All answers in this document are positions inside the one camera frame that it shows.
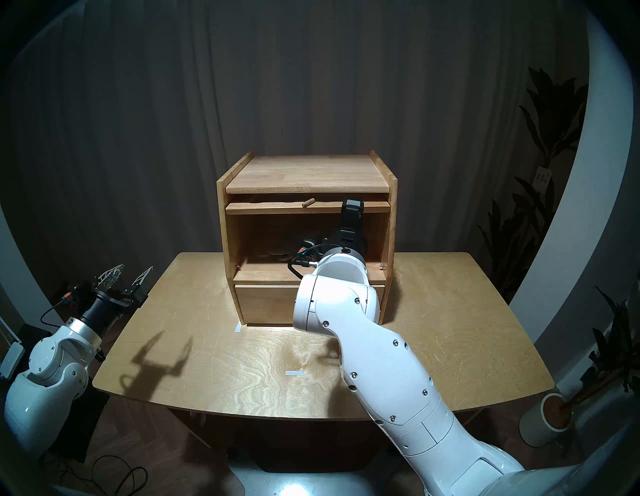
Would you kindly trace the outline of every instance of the black cable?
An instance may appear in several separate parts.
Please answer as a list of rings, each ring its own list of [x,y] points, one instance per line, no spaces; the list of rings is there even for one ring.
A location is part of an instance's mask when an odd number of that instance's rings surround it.
[[[60,300],[59,302],[57,302],[55,305],[53,305],[53,307],[51,307],[49,310],[47,310],[46,312],[44,312],[42,314],[42,316],[40,317],[40,322],[43,323],[46,326],[51,326],[51,327],[55,327],[56,329],[59,328],[60,326],[56,326],[55,324],[49,324],[47,322],[45,322],[44,320],[42,320],[44,318],[45,315],[47,315],[51,310],[53,310],[54,308],[56,308],[60,303],[62,303],[64,300]]]
[[[124,460],[123,458],[114,455],[114,454],[103,454],[102,456],[99,456],[98,458],[95,459],[95,461],[93,462],[93,465],[91,467],[91,478],[93,479],[93,483],[96,485],[96,487],[103,492],[103,494],[106,495],[106,492],[99,486],[98,483],[95,482],[95,477],[93,476],[93,470],[95,469],[95,464],[98,463],[102,458],[117,458],[118,460],[124,462],[125,465],[127,465],[127,468],[129,469],[129,471],[127,472],[127,475],[124,476],[124,478],[120,481],[120,484],[118,484],[118,487],[116,489],[116,492],[113,494],[113,496],[117,496],[118,492],[120,491],[120,489],[122,488],[122,485],[127,481],[127,479],[129,478],[129,476],[131,476],[131,479],[133,481],[133,489],[127,493],[127,496],[131,496],[135,493],[137,493],[138,491],[140,491],[147,483],[148,479],[149,479],[149,473],[147,472],[145,467],[134,467],[131,468],[130,464],[127,463],[126,460]],[[136,470],[142,470],[145,473],[145,480],[142,482],[142,484],[140,484],[140,487],[136,487],[136,476],[134,475],[134,472]]]
[[[147,483],[147,481],[149,479],[149,473],[147,472],[145,467],[133,467],[133,468],[131,468],[130,464],[128,464],[126,460],[124,460],[123,458],[121,458],[121,457],[119,457],[117,455],[114,455],[114,454],[103,454],[102,456],[99,456],[98,458],[95,459],[95,461],[93,462],[93,465],[91,467],[91,479],[85,479],[83,477],[80,477],[78,474],[76,474],[75,470],[73,469],[73,467],[71,467],[71,465],[68,463],[67,460],[65,460],[64,458],[59,459],[58,463],[60,463],[60,460],[61,460],[62,463],[65,466],[65,469],[64,469],[64,471],[57,470],[58,473],[61,472],[58,484],[60,484],[62,482],[62,479],[65,477],[65,475],[67,475],[68,473],[71,473],[76,479],[78,479],[80,482],[82,482],[87,487],[87,489],[89,489],[96,496],[100,496],[100,495],[109,496],[107,491],[105,491],[102,488],[102,486],[100,484],[98,484],[98,482],[96,482],[95,475],[94,475],[95,466],[98,463],[98,461],[100,461],[102,458],[117,458],[118,460],[122,461],[125,465],[127,465],[127,468],[129,469],[128,472],[126,473],[126,475],[120,481],[120,484],[118,484],[118,487],[116,488],[115,493],[113,493],[113,496],[118,496],[118,494],[120,493],[120,490],[122,489],[122,486],[124,485],[125,482],[127,482],[129,477],[131,477],[133,484],[132,484],[131,491],[128,492],[126,494],[126,496],[134,495],[135,493],[140,491],[146,485],[146,483]],[[142,470],[145,473],[145,480],[142,481],[142,484],[140,484],[139,487],[136,487],[136,476],[134,475],[136,470]],[[93,484],[95,486],[95,489],[97,491],[99,491],[99,493],[97,493],[87,483]]]
[[[305,253],[307,253],[309,250],[313,250],[314,248],[319,248],[320,246],[333,246],[334,248],[340,248],[339,244],[335,244],[335,243],[319,243],[319,244],[315,244],[314,246],[309,246],[309,248],[305,248],[304,251],[299,251],[298,253],[296,253],[295,255],[293,255],[288,261],[287,261],[287,267],[289,268],[289,270],[291,272],[293,272],[293,274],[298,278],[298,279],[302,279],[302,274],[300,272],[298,272],[297,270],[295,270],[293,268],[293,264],[296,265],[301,265],[300,263],[298,263],[299,261],[296,260],[297,258],[304,256]]]

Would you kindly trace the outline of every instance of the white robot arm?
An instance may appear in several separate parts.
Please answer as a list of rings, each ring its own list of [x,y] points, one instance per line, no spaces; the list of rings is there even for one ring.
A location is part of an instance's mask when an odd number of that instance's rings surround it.
[[[119,299],[106,291],[122,266],[99,279],[93,305],[79,319],[69,319],[58,331],[36,344],[28,370],[18,374],[7,393],[4,419],[22,448],[40,457],[56,440],[71,408],[84,393],[88,368],[104,334],[125,312],[135,310],[147,294],[140,289],[151,268],[143,272]]]
[[[425,494],[477,496],[503,474],[523,470],[467,433],[409,344],[375,323],[379,312],[364,260],[336,248],[302,278],[294,327],[338,339],[343,380],[418,473]]]

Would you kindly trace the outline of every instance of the wooden drawer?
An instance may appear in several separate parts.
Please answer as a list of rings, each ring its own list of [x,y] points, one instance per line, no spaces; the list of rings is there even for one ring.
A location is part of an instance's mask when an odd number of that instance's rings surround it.
[[[373,286],[382,301],[384,285]],[[288,324],[293,322],[298,286],[236,285],[240,309],[247,324]]]

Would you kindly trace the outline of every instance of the white wall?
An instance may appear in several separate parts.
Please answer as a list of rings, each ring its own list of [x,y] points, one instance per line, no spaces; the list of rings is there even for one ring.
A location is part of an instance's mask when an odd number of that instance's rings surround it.
[[[509,306],[534,342],[576,286],[600,242],[627,165],[634,101],[631,74],[592,16],[588,35],[589,96],[573,169],[547,236]]]
[[[40,323],[40,316],[51,306],[44,293],[36,283],[27,264],[13,240],[9,226],[0,207],[0,285],[18,311],[22,320],[34,327],[48,331]],[[62,325],[62,320],[55,311],[49,312],[47,322]]]

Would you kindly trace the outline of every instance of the electrical cable on floor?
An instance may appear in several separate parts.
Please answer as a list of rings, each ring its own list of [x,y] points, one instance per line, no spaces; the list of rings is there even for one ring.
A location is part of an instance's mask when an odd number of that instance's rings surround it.
[[[118,484],[118,487],[116,488],[115,492],[113,493],[113,496],[118,496],[120,493],[120,490],[122,489],[122,486],[124,485],[125,482],[127,482],[128,478],[131,477],[131,481],[132,481],[132,489],[130,492],[128,492],[126,494],[126,496],[132,496],[135,493],[137,493],[138,491],[140,491],[147,483],[148,479],[149,479],[149,473],[147,472],[147,470],[145,469],[145,467],[134,467],[131,468],[130,464],[127,463],[126,460],[124,460],[123,458],[114,455],[114,454],[103,454],[102,456],[99,456],[98,458],[95,459],[95,461],[93,462],[93,465],[91,467],[91,479],[86,479],[84,477],[80,477],[78,474],[76,474],[75,470],[73,469],[73,467],[71,467],[71,465],[69,464],[69,462],[65,459],[58,459],[58,463],[60,463],[60,461],[62,461],[62,463],[65,466],[64,471],[62,470],[58,470],[58,472],[62,472],[62,474],[60,475],[60,479],[58,481],[58,484],[60,484],[62,482],[62,479],[65,477],[65,475],[67,475],[68,473],[71,473],[76,479],[78,479],[80,482],[82,482],[85,487],[87,487],[87,489],[89,489],[93,494],[95,494],[96,496],[109,496],[109,493],[107,493],[107,491],[105,491],[102,486],[96,482],[95,480],[95,474],[94,474],[94,470],[95,470],[95,466],[98,463],[98,461],[102,460],[103,458],[117,458],[118,460],[122,461],[125,465],[127,465],[127,468],[129,469],[129,471],[126,473],[126,475],[123,477],[123,479],[120,481],[120,484]],[[136,470],[142,470],[145,473],[145,480],[142,481],[142,484],[140,484],[139,487],[136,487],[136,476],[134,475]],[[95,489],[93,489],[91,486],[89,486],[87,483],[91,483],[95,486]]]
[[[43,323],[46,326],[51,326],[51,327],[55,327],[56,329],[59,328],[60,326],[55,325],[55,324],[49,324],[47,322],[45,322],[44,320],[42,320],[44,318],[45,315],[47,315],[51,310],[53,310],[54,308],[56,308],[60,303],[62,303],[64,300],[60,300],[59,302],[57,302],[55,305],[53,305],[49,310],[47,310],[46,312],[44,312],[42,314],[42,316],[40,317],[40,322]]]

